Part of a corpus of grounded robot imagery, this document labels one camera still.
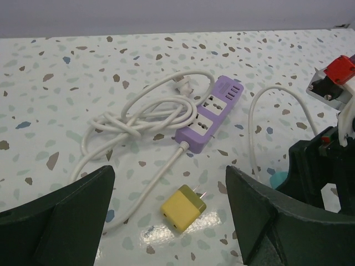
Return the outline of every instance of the speckled table surface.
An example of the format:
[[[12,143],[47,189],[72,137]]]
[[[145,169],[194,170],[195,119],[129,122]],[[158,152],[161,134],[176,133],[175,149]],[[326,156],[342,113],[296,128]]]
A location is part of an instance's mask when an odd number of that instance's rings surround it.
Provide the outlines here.
[[[247,113],[261,88],[278,84],[300,94],[319,130],[336,112],[305,92],[315,72],[340,54],[355,53],[353,30],[181,33],[0,40],[0,211],[65,186],[80,159],[88,120],[105,110],[120,113],[144,86],[168,73],[205,69],[239,80],[244,94],[201,154],[187,153],[158,183],[138,212],[102,238],[95,265],[235,265],[241,263],[225,188],[225,166],[252,174]],[[207,80],[192,77],[194,96]],[[174,93],[169,84],[150,96]],[[288,168],[288,148],[312,138],[306,118],[289,95],[272,91],[255,113],[256,153],[268,184]],[[106,222],[123,213],[177,148],[172,131],[124,143],[110,161],[91,162],[90,172],[112,164],[115,190]],[[182,184],[207,191],[207,209],[178,235],[159,207]],[[334,188],[324,190],[329,209]]]

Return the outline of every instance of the wall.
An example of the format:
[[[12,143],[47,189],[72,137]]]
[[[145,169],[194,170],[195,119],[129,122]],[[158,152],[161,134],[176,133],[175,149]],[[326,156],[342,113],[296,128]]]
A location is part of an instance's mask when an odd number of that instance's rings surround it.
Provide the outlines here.
[[[3,0],[0,37],[332,28],[354,0]]]

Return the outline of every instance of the yellow cube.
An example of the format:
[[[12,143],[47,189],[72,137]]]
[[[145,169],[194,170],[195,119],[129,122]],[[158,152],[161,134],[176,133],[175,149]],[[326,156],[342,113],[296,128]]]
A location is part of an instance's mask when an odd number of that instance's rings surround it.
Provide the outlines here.
[[[180,232],[185,231],[206,209],[206,204],[188,185],[180,187],[161,207],[166,219]]]

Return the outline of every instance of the coiled white cord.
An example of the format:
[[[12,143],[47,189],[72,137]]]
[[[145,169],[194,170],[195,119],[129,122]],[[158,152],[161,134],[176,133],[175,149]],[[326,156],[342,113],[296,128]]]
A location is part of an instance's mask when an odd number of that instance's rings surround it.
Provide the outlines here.
[[[251,158],[251,166],[254,170],[255,179],[258,180],[259,182],[261,182],[261,181],[260,181],[259,170],[257,168],[257,162],[256,162],[256,156],[255,156],[255,144],[254,144],[254,136],[253,136],[253,130],[254,130],[253,116],[254,116],[255,105],[256,105],[258,99],[260,98],[260,96],[262,94],[264,94],[265,92],[267,92],[268,90],[272,90],[272,89],[282,90],[282,91],[285,91],[285,92],[291,94],[299,102],[300,106],[303,109],[303,112],[305,112],[306,118],[307,118],[308,122],[310,123],[310,126],[313,130],[314,135],[315,136],[318,135],[318,131],[317,131],[315,123],[313,122],[310,111],[308,110],[308,108],[307,108],[306,104],[303,102],[303,100],[297,94],[295,94],[293,91],[288,90],[283,87],[279,87],[279,86],[272,86],[272,87],[264,88],[261,91],[259,91],[255,95],[253,101],[251,102],[250,109],[249,109],[249,115],[248,115],[249,154],[250,154],[250,158]]]
[[[189,77],[179,80],[175,86],[178,86],[181,95],[173,95],[169,97],[163,97],[153,100],[152,102],[142,106],[134,115],[128,116],[129,109],[144,95],[151,92],[158,86],[176,78],[180,78],[184,75],[204,75],[210,80],[210,85],[206,90],[206,93],[197,101],[191,100],[189,95],[192,89],[189,87]],[[114,114],[112,112],[104,112],[103,117],[95,117],[90,121],[91,126],[87,129],[83,136],[81,143],[81,151],[84,157],[76,165],[72,174],[69,178],[69,183],[74,182],[83,167],[90,160],[98,160],[110,152],[119,142],[126,140],[128,137],[132,136],[136,139],[141,138],[144,132],[157,132],[162,129],[180,129],[182,127],[188,126],[197,115],[197,106],[200,105],[206,98],[210,95],[213,87],[215,85],[214,77],[207,71],[203,70],[186,70],[173,73],[164,77],[163,79],[151,84],[144,90],[142,90],[133,99],[128,101],[121,111],[121,115]],[[171,108],[165,111],[155,111],[155,109],[162,103],[177,103],[179,104],[176,108]],[[147,118],[158,118],[159,121],[145,121]],[[106,143],[98,146],[93,151],[88,151],[88,141],[92,132],[95,130],[103,130],[106,132],[111,132],[117,134],[115,138]],[[114,229],[123,222],[125,222],[130,216],[139,208],[145,197],[151,191],[151,189],[158,182],[160,177],[171,167],[171,165],[179,158],[179,156],[189,148],[189,144],[183,141],[176,153],[171,157],[171,159],[160,169],[158,174],[152,179],[152,181],[147,185],[145,190],[142,192],[140,197],[136,200],[130,210],[119,219],[114,219],[108,224],[105,224],[104,231],[107,232]]]

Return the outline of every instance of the purple power strip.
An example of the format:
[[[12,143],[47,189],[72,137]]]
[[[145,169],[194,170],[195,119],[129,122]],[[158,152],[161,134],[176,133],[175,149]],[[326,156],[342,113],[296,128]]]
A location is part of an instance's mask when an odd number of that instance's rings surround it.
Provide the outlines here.
[[[226,76],[220,76],[211,95],[197,107],[195,121],[189,126],[178,129],[175,133],[175,141],[177,143],[186,141],[190,145],[189,150],[199,154],[226,119],[243,90],[244,87],[240,83]]]

